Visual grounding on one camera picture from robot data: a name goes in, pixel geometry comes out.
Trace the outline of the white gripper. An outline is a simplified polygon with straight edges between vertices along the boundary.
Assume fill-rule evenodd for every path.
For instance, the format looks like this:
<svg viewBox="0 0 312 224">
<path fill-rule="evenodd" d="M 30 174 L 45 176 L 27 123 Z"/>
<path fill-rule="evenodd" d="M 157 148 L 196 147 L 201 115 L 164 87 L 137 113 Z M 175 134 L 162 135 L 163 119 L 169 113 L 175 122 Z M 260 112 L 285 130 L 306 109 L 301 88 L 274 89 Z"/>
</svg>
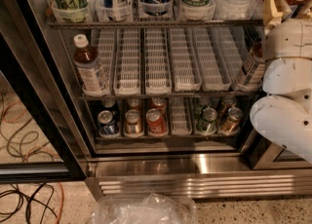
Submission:
<svg viewBox="0 0 312 224">
<path fill-rule="evenodd" d="M 308 0 L 295 16 L 286 0 L 264 0 L 263 47 L 265 60 L 285 57 L 312 58 L 312 0 Z"/>
</svg>

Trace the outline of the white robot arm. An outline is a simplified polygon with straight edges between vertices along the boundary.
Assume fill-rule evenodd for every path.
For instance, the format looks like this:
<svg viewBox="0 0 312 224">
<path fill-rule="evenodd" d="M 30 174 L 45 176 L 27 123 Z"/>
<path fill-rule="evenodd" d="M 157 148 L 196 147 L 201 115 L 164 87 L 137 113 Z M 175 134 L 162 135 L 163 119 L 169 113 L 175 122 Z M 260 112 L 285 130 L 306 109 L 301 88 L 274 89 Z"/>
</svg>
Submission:
<svg viewBox="0 0 312 224">
<path fill-rule="evenodd" d="M 264 0 L 266 96 L 252 107 L 256 131 L 312 163 L 311 0 Z"/>
</svg>

